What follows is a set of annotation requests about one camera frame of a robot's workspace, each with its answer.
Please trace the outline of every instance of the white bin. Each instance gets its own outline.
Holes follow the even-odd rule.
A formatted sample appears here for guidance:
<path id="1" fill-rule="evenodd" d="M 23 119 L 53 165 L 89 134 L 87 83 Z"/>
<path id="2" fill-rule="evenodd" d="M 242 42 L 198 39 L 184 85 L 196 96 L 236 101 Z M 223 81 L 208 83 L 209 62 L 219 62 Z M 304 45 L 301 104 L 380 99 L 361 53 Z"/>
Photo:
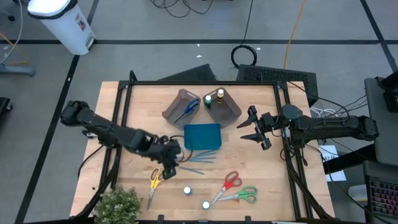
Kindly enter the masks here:
<path id="1" fill-rule="evenodd" d="M 77 0 L 31 0 L 29 15 L 39 19 L 74 55 L 84 55 L 95 36 Z"/>

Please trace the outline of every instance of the potted plant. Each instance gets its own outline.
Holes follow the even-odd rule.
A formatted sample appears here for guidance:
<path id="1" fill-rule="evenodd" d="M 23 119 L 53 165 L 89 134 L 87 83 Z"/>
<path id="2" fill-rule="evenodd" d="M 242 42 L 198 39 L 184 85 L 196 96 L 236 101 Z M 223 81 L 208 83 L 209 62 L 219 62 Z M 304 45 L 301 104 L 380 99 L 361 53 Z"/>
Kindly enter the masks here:
<path id="1" fill-rule="evenodd" d="M 134 189 L 116 186 L 102 195 L 94 209 L 96 224 L 136 224 L 141 214 L 140 200 Z"/>

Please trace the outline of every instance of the green scissors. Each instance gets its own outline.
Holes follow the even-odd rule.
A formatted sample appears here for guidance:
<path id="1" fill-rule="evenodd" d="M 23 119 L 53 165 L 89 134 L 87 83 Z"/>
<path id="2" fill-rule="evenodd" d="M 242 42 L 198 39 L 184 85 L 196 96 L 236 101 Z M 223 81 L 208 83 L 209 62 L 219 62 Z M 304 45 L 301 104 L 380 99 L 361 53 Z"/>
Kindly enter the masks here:
<path id="1" fill-rule="evenodd" d="M 249 203 L 257 202 L 258 189 L 255 186 L 245 186 L 240 192 L 219 198 L 218 200 L 245 199 Z"/>

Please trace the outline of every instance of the red scissors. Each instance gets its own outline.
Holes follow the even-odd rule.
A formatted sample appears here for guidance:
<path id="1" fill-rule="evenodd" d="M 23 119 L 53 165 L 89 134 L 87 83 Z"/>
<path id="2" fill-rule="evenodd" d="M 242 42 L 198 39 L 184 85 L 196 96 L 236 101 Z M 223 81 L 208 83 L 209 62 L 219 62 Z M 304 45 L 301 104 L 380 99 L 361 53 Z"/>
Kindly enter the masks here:
<path id="1" fill-rule="evenodd" d="M 220 192 L 216 195 L 214 198 L 213 202 L 211 203 L 212 205 L 216 203 L 216 201 L 222 196 L 222 194 L 230 189 L 231 187 L 239 187 L 242 185 L 242 179 L 238 177 L 238 172 L 232 171 L 230 172 L 226 177 L 225 177 L 225 183 L 224 186 L 221 188 Z"/>

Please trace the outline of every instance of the floor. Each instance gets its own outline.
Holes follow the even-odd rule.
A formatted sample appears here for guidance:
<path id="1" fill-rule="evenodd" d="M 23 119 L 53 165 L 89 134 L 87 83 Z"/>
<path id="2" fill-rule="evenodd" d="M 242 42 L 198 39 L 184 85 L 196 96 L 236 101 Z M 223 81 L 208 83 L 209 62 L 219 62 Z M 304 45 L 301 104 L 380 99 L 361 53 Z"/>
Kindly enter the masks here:
<path id="1" fill-rule="evenodd" d="M 190 1 L 199 11 L 209 3 Z M 19 47 L 30 56 L 37 75 L 0 76 L 0 96 L 11 98 L 14 104 L 0 129 L 3 223 L 14 223 L 20 207 L 19 221 L 68 218 L 86 138 L 78 128 L 57 125 L 58 113 L 54 111 L 57 108 L 59 112 L 64 100 L 85 100 L 95 108 L 101 82 L 126 80 L 130 70 L 139 80 L 157 80 L 209 63 L 220 80 L 236 78 L 238 71 L 229 55 L 243 38 L 250 1 L 215 0 L 205 15 L 191 12 L 183 19 L 170 16 L 150 1 L 84 0 L 78 4 L 92 20 L 98 40 L 90 53 L 81 57 L 71 55 L 40 21 L 30 18 L 24 5 Z M 287 39 L 300 5 L 295 0 L 254 0 L 246 38 L 257 49 L 257 65 L 283 67 Z M 396 69 L 397 7 L 395 0 L 383 0 L 382 4 L 378 0 L 307 0 L 295 35 L 295 40 L 302 41 L 291 46 L 287 68 L 316 73 L 321 97 L 342 105 L 353 102 L 364 95 L 365 78 L 387 76 Z M 0 9 L 16 17 L 15 22 L 5 17 L 0 20 L 0 32 L 14 40 L 21 18 L 19 6 L 11 0 L 1 1 Z M 170 8 L 176 15 L 185 10 L 182 2 Z M 6 53 L 6 47 L 0 40 L 0 55 Z M 244 50 L 236 53 L 239 63 L 251 63 L 251 57 Z M 15 52 L 9 62 L 20 59 Z M 336 109 L 328 103 L 323 107 Z M 352 113 L 368 115 L 368 109 Z M 339 141 L 353 149 L 367 144 L 353 139 Z M 27 197 L 21 206 L 38 158 L 45 158 L 39 181 L 30 204 Z M 363 183 L 361 167 L 346 170 L 346 176 L 348 181 L 340 183 L 345 189 Z M 363 211 L 333 184 L 329 187 L 336 216 L 363 222 Z"/>

